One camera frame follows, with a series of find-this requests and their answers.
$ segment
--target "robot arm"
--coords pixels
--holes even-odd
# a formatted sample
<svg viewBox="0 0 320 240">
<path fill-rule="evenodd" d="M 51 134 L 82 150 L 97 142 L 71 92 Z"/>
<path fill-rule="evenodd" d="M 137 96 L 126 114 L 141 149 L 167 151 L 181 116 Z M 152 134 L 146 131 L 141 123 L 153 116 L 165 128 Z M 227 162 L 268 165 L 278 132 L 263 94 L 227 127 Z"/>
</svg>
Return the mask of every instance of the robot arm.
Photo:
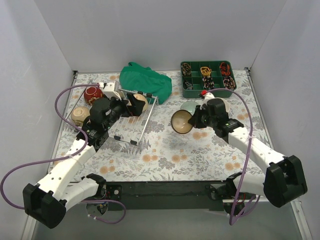
<svg viewBox="0 0 320 240">
<path fill-rule="evenodd" d="M 66 155 L 70 158 L 60 162 L 35 185 L 28 184 L 23 189 L 25 212 L 49 228 L 56 227 L 64 218 L 66 211 L 82 200 L 93 197 L 101 199 L 106 194 L 106 180 L 96 174 L 89 174 L 81 182 L 67 187 L 79 169 L 85 164 L 109 137 L 108 130 L 120 117 L 139 116 L 144 101 L 128 93 L 128 100 L 118 93 L 118 82 L 100 83 L 105 97 L 97 99 L 90 109 L 82 126 L 88 136 L 85 148 L 75 156 L 71 154 L 81 149 L 85 137 L 80 132 Z"/>
<path fill-rule="evenodd" d="M 206 93 L 202 105 L 196 106 L 188 120 L 194 128 L 213 128 L 215 134 L 228 144 L 247 153 L 248 130 L 236 119 L 229 118 L 225 104 Z M 265 196 L 271 204 L 280 208 L 300 197 L 308 190 L 301 161 L 296 156 L 286 157 L 272 150 L 256 138 L 252 138 L 250 159 L 263 171 L 263 176 L 244 176 L 241 192 Z M 241 172 L 226 180 L 229 196 L 234 196 L 239 186 Z"/>
</svg>

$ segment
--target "tan bowl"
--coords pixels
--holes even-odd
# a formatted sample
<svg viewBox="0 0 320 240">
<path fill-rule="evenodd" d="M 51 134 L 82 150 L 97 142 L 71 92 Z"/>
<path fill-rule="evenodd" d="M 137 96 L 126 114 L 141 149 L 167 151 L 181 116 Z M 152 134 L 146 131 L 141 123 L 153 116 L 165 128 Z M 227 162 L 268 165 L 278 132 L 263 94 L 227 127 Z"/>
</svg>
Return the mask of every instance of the tan bowl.
<svg viewBox="0 0 320 240">
<path fill-rule="evenodd" d="M 85 106 L 76 107 L 71 113 L 71 119 L 78 127 L 82 127 L 84 120 L 90 116 L 89 109 Z"/>
<path fill-rule="evenodd" d="M 171 117 L 171 126 L 178 134 L 187 134 L 193 126 L 188 123 L 192 117 L 191 113 L 186 110 L 176 111 Z"/>
</svg>

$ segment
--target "green sorting tray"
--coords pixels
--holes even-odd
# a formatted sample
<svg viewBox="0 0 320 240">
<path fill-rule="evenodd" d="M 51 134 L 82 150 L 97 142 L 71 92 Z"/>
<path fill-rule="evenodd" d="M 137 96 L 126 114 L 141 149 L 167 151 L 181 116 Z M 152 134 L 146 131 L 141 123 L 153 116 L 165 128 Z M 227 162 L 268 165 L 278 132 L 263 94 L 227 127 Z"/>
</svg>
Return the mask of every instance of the green sorting tray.
<svg viewBox="0 0 320 240">
<path fill-rule="evenodd" d="M 183 61 L 180 64 L 180 72 L 181 72 L 181 81 L 182 81 L 182 95 L 187 99 L 197 99 L 199 98 L 199 94 L 202 90 L 204 90 L 204 83 L 202 80 L 202 74 L 200 68 L 209 67 L 211 69 L 211 77 L 213 78 L 214 88 L 224 88 L 223 76 L 220 72 L 220 64 L 225 62 L 230 66 L 231 76 L 235 82 L 235 89 L 237 89 L 237 83 L 235 80 L 234 72 L 232 70 L 231 64 L 229 61 Z M 183 76 L 182 74 L 182 64 L 187 63 L 191 66 L 191 75 Z M 187 89 L 187 86 L 184 82 L 188 82 L 193 85 L 193 89 Z M 217 91 L 214 93 L 216 98 L 230 98 L 232 92 L 229 91 Z"/>
</svg>

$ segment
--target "small cup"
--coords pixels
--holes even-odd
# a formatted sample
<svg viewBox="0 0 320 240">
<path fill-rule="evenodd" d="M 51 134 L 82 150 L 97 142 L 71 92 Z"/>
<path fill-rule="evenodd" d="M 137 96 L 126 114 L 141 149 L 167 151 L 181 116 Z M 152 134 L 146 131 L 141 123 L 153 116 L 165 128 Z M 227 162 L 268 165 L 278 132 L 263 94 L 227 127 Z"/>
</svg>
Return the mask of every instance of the small cup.
<svg viewBox="0 0 320 240">
<path fill-rule="evenodd" d="M 104 96 L 104 93 L 100 88 L 96 86 L 88 87 L 83 94 L 84 100 L 87 104 L 92 105 L 95 100 L 100 99 Z"/>
<path fill-rule="evenodd" d="M 188 123 L 189 119 L 192 117 L 191 113 L 186 110 L 176 111 L 170 120 L 171 127 L 178 134 L 187 134 L 189 133 L 194 126 Z"/>
<path fill-rule="evenodd" d="M 84 120 L 90 116 L 89 109 L 85 106 L 79 106 L 73 109 L 71 113 L 71 119 L 78 127 L 82 127 Z"/>
</svg>

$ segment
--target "red bowl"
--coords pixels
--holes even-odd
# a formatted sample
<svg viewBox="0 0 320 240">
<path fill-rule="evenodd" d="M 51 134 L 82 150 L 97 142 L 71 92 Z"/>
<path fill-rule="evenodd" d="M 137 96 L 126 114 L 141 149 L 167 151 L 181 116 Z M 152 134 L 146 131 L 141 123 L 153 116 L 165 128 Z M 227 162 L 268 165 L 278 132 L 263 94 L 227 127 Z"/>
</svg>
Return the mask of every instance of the red bowl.
<svg viewBox="0 0 320 240">
<path fill-rule="evenodd" d="M 95 100 L 100 99 L 104 96 L 104 93 L 100 88 L 96 86 L 88 87 L 83 94 L 84 100 L 87 104 L 92 105 Z"/>
</svg>

